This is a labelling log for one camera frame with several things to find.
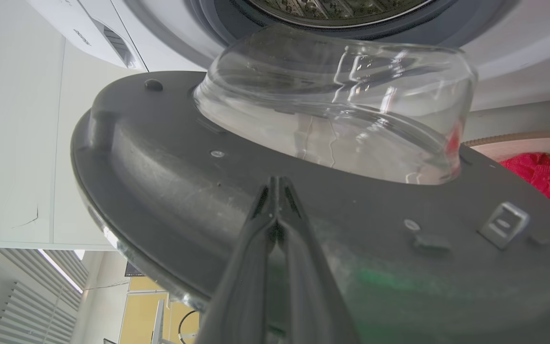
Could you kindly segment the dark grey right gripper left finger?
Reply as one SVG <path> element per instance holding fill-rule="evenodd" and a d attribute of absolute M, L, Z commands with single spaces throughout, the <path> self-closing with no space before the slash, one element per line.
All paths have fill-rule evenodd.
<path fill-rule="evenodd" d="M 277 243 L 277 179 L 258 190 L 231 259 L 210 301 L 198 344 L 263 344 L 268 260 Z"/>

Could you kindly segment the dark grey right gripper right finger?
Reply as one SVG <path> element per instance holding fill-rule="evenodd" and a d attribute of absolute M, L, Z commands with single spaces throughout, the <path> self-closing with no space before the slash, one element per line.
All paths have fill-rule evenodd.
<path fill-rule="evenodd" d="M 278 225 L 289 282 L 291 344 L 359 344 L 345 305 L 310 220 L 289 178 L 278 178 Z"/>

